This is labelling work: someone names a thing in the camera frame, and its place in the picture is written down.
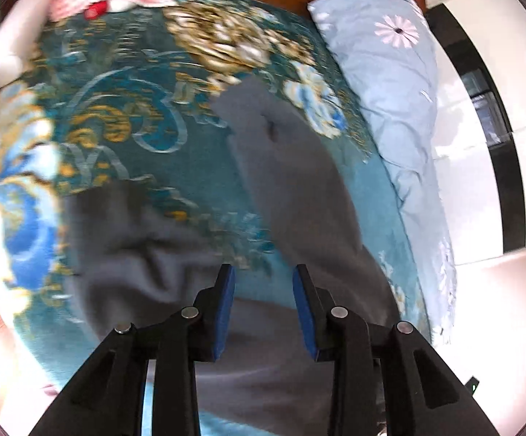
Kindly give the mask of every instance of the floral bedspread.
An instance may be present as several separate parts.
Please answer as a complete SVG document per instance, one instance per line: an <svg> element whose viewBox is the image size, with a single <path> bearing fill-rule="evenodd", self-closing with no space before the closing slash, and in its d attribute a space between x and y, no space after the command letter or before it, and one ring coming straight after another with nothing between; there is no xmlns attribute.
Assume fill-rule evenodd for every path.
<svg viewBox="0 0 526 436"><path fill-rule="evenodd" d="M53 381L95 346L63 291L60 197L144 182L154 206L239 269L237 293L293 306L209 98L250 73L301 109L348 186L364 242L403 318L429 325L398 200L350 91L311 21L253 0L177 0L48 24L28 71L0 91L0 308Z"/></svg>

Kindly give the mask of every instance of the gray towel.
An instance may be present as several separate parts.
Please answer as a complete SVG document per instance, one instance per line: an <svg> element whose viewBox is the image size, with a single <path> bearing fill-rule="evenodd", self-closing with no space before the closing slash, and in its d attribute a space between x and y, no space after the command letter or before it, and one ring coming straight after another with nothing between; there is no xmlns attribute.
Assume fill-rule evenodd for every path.
<svg viewBox="0 0 526 436"><path fill-rule="evenodd" d="M116 323L163 321L216 279L220 259L197 233L160 216L137 182L69 196L64 211L79 272L66 290L99 340ZM311 360L295 310L235 299L222 357L197 363L196 374L201 411L278 435L327 432L333 365Z"/></svg>
<svg viewBox="0 0 526 436"><path fill-rule="evenodd" d="M271 236L291 265L364 319L391 326L398 310L363 247L353 204L317 136L255 78L213 103L232 127L230 148ZM99 339L118 322L159 323L214 283L220 259L197 233L154 211L136 182L69 196L74 269L66 287ZM226 349L197 363L198 404L230 421L284 436L325 436L333 364L305 350L297 312L236 299ZM383 398L380 388L380 408Z"/></svg>
<svg viewBox="0 0 526 436"><path fill-rule="evenodd" d="M319 136L254 75L212 103L229 123L229 145L273 242L291 266L367 322L392 326L398 307L363 246L354 204Z"/></svg>

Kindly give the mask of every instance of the pillowcase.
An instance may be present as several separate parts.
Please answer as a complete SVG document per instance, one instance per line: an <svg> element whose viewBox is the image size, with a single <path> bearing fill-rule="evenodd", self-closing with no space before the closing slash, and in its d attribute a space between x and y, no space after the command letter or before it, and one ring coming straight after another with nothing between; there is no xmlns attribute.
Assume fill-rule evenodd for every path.
<svg viewBox="0 0 526 436"><path fill-rule="evenodd" d="M309 11L397 191L436 344L452 326L456 272L431 156L434 39L414 0L315 0Z"/></svg>

